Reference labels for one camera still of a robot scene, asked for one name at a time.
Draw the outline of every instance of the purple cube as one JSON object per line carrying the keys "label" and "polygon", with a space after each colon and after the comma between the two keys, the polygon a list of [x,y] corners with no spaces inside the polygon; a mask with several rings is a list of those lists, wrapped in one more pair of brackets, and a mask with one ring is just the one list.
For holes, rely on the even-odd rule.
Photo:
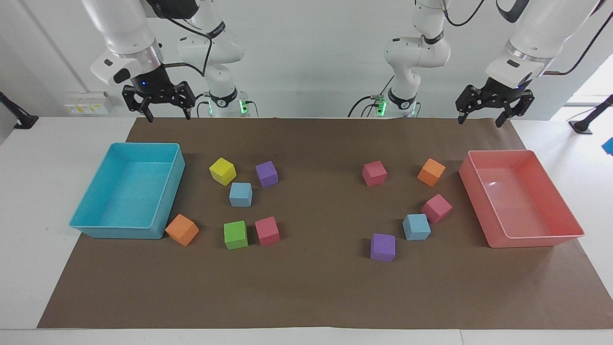
{"label": "purple cube", "polygon": [[275,166],[271,161],[256,165],[257,178],[262,184],[262,188],[270,187],[279,183],[279,176],[276,174]]}
{"label": "purple cube", "polygon": [[392,235],[374,234],[370,240],[370,258],[373,260],[391,262],[396,257],[396,237]]}

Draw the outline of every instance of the plastic bin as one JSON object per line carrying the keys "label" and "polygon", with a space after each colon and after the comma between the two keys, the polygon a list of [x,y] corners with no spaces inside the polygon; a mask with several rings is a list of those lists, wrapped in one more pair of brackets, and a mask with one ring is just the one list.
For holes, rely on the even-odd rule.
{"label": "plastic bin", "polygon": [[460,177],[492,248],[555,246],[584,235],[532,151],[469,151]]}
{"label": "plastic bin", "polygon": [[184,168],[178,144],[112,144],[70,226],[94,238],[161,238]]}

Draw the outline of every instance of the green cube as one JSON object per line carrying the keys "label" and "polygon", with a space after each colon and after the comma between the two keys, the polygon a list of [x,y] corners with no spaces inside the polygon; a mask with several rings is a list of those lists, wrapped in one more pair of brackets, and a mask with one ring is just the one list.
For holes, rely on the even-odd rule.
{"label": "green cube", "polygon": [[249,245],[247,226],[244,221],[224,224],[224,241],[228,249],[238,249]]}

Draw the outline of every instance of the orange cube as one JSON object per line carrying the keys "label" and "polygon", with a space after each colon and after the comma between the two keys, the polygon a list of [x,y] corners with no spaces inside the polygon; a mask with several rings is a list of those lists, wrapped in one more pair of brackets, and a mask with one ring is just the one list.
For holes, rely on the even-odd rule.
{"label": "orange cube", "polygon": [[166,228],[166,233],[168,233],[170,238],[187,247],[198,234],[198,227],[184,215],[178,214]]}
{"label": "orange cube", "polygon": [[430,187],[434,187],[438,179],[443,175],[443,171],[445,171],[445,165],[430,158],[425,162],[417,178]]}

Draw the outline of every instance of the green light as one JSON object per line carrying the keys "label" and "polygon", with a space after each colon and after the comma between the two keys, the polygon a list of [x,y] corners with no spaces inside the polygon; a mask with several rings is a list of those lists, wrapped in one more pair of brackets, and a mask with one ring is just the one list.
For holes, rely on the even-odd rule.
{"label": "green light", "polygon": [[382,101],[382,103],[379,105],[379,109],[377,109],[377,115],[385,116],[385,108],[386,107],[387,107],[387,102]]}
{"label": "green light", "polygon": [[242,100],[242,99],[239,99],[238,101],[239,101],[239,103],[240,103],[240,111],[241,111],[243,114],[247,114],[247,112],[249,111],[249,108],[247,107],[247,105],[245,104],[245,102],[243,102],[243,100]]}

